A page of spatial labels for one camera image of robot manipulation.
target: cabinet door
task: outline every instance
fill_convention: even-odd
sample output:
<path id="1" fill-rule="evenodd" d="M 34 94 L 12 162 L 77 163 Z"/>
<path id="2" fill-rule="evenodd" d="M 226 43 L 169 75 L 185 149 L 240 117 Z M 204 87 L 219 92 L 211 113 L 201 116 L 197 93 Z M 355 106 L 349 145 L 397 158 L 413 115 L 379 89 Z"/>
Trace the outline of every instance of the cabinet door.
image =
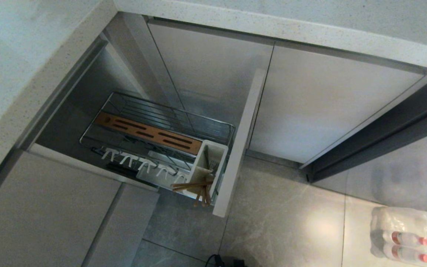
<path id="1" fill-rule="evenodd" d="M 184 109 L 238 127 L 256 69 L 268 69 L 273 41 L 160 20 L 148 25 Z"/>
<path id="2" fill-rule="evenodd" d="M 23 152 L 0 185 L 0 266 L 80 266 L 121 183 Z"/>
<path id="3" fill-rule="evenodd" d="M 365 127 L 369 118 L 378 118 L 382 108 L 423 76 L 410 66 L 364 60 L 277 43 L 249 148 L 308 162 Z"/>

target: water bottle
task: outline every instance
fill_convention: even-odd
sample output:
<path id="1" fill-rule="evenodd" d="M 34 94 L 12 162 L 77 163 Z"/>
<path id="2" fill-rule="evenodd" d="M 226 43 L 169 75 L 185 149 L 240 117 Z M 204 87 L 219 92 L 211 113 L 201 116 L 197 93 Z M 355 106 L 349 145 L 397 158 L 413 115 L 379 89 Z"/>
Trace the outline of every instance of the water bottle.
<path id="1" fill-rule="evenodd" d="M 390 244 L 403 245 L 405 247 L 427 245 L 426 238 L 407 232 L 384 231 L 383 239 Z"/>
<path id="2" fill-rule="evenodd" d="M 383 247 L 385 255 L 392 259 L 408 263 L 427 263 L 427 255 L 409 247 L 401 245 L 385 244 Z"/>

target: countertop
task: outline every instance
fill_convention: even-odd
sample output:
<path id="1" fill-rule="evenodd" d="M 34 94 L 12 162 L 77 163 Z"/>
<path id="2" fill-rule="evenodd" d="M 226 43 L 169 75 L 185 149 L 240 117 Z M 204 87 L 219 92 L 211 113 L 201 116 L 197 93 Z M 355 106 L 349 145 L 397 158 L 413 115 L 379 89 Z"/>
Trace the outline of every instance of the countertop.
<path id="1" fill-rule="evenodd" d="M 0 164 L 56 86 L 118 11 L 427 67 L 427 1 L 0 2 Z"/>

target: black cable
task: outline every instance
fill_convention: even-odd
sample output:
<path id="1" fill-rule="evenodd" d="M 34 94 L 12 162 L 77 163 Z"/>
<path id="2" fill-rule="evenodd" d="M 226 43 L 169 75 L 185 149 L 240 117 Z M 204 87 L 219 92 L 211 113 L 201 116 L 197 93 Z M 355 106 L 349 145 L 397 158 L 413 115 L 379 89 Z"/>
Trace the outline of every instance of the black cable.
<path id="1" fill-rule="evenodd" d="M 209 257 L 209 259 L 207 260 L 207 262 L 205 263 L 205 267 L 207 267 L 208 265 L 209 265 L 209 261 L 213 258 L 213 257 L 215 257 L 216 255 L 215 254 L 213 254 L 212 256 L 210 256 Z"/>

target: tile floor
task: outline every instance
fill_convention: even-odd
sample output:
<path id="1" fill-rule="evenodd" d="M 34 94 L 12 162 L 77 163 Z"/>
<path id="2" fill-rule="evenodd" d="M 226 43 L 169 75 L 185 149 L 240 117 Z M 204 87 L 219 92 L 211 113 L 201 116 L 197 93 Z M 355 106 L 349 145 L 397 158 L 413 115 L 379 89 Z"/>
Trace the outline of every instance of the tile floor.
<path id="1" fill-rule="evenodd" d="M 167 190 L 134 267 L 203 267 L 219 253 L 248 267 L 403 266 L 371 252 L 371 211 L 380 205 L 305 182 L 289 166 L 245 157 L 228 218 Z"/>

